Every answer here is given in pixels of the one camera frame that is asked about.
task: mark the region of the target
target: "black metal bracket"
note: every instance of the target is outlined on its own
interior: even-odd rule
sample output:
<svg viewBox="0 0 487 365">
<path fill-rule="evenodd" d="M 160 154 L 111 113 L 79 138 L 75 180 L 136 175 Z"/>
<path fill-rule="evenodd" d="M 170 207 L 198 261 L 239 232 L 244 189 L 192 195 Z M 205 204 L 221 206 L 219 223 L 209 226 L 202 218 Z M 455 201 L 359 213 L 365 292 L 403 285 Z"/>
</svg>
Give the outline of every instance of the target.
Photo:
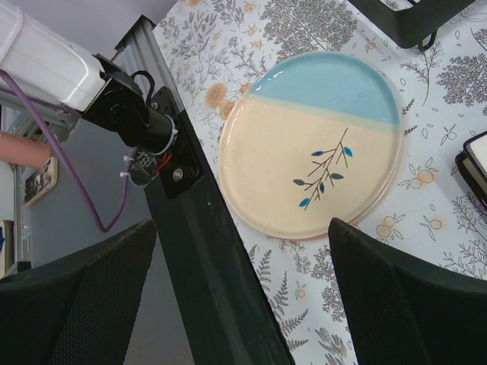
<svg viewBox="0 0 487 365">
<path fill-rule="evenodd" d="M 184 124 L 180 122 L 182 113 L 178 113 L 176 102 L 169 88 L 164 86 L 154 94 L 151 98 L 151 108 L 170 116 L 178 131 L 177 139 L 170 148 L 173 156 L 167 166 L 160 171 L 158 177 L 162 180 L 166 196 L 176 198 L 202 176 L 202 169 L 195 157 L 195 151 L 188 142 L 187 131 Z"/>
<path fill-rule="evenodd" d="M 439 27 L 474 2 L 474 0 L 408 0 L 412 7 L 395 11 L 380 0 L 350 2 L 399 47 L 418 46 L 424 52 L 434 44 Z M 423 41 L 430 37 L 428 43 Z"/>
</svg>

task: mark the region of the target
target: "printed orange flower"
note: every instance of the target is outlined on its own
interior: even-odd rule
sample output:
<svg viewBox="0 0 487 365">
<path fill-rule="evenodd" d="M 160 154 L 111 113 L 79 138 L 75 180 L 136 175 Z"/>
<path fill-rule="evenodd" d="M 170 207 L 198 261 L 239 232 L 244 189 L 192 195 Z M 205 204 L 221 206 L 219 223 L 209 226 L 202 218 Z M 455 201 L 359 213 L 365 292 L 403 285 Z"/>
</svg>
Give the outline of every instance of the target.
<svg viewBox="0 0 487 365">
<path fill-rule="evenodd" d="M 243 7 L 243 11 L 245 11 L 246 13 L 251 13 L 252 10 L 255 10 L 257 8 L 257 4 L 255 2 L 246 2 L 245 3 L 245 6 Z"/>
<path fill-rule="evenodd" d="M 258 49 L 260 50 L 262 48 L 263 44 L 262 44 L 262 40 L 254 40 L 252 42 L 252 49 Z"/>
<path fill-rule="evenodd" d="M 247 31 L 247 34 L 249 36 L 253 36 L 255 33 L 257 33 L 258 30 L 259 28 L 257 28 L 255 25 L 253 27 L 249 26 L 249 30 Z"/>
<path fill-rule="evenodd" d="M 205 104 L 210 108 L 215 109 L 223 102 L 226 95 L 227 88 L 224 84 L 221 82 L 214 84 L 208 89 L 208 91 L 206 91 Z"/>
<path fill-rule="evenodd" d="M 224 101 L 223 104 L 220 106 L 220 117 L 224 120 L 227 120 L 234 106 L 235 106 L 234 101 L 228 101 L 228 100 Z"/>
<path fill-rule="evenodd" d="M 249 88 L 252 86 L 252 83 L 247 82 L 246 84 L 242 84 L 240 86 L 240 92 L 243 94 L 245 91 L 249 90 Z"/>
</svg>

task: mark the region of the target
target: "tablecloth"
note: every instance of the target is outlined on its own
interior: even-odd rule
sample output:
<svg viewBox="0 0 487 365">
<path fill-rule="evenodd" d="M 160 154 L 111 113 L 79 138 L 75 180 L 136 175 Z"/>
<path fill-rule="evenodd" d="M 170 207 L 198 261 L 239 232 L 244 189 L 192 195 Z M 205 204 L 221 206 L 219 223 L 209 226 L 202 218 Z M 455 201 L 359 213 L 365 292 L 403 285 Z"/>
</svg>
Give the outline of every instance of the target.
<svg viewBox="0 0 487 365">
<path fill-rule="evenodd" d="M 277 62 L 326 50 L 375 65 L 396 89 L 404 148 L 388 193 L 358 228 L 483 279 L 487 212 L 454 158 L 487 129 L 486 2 L 441 27 L 424 54 L 397 47 L 349 3 L 324 0 L 182 0 L 154 35 L 215 173 L 225 119 Z M 296 363 L 356 363 L 327 240 L 278 240 L 233 217 Z"/>
</svg>

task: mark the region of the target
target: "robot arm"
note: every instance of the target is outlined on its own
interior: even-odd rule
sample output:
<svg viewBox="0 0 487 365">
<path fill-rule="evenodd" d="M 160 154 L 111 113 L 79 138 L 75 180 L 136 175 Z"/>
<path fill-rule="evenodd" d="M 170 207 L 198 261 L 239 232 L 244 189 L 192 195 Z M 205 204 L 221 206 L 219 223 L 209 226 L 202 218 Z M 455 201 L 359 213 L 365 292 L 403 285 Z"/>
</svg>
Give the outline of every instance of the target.
<svg viewBox="0 0 487 365">
<path fill-rule="evenodd" d="M 130 147 L 162 154 L 175 140 L 173 120 L 148 105 L 135 74 L 91 55 L 5 0 L 0 0 L 0 69 L 31 96 L 78 110 Z M 149 73 L 139 73 L 151 80 Z"/>
</svg>

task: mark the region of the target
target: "black stand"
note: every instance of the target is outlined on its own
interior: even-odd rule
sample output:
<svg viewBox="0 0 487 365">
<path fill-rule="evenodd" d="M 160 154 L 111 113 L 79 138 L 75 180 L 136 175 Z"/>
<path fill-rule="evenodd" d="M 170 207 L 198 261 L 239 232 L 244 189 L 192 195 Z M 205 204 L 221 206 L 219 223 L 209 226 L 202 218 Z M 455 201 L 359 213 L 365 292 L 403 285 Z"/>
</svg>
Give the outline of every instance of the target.
<svg viewBox="0 0 487 365">
<path fill-rule="evenodd" d="M 394 11 L 380 0 L 349 0 L 401 48 L 418 46 L 424 52 L 436 38 L 438 28 L 474 0 L 408 0 L 412 7 Z"/>
</svg>

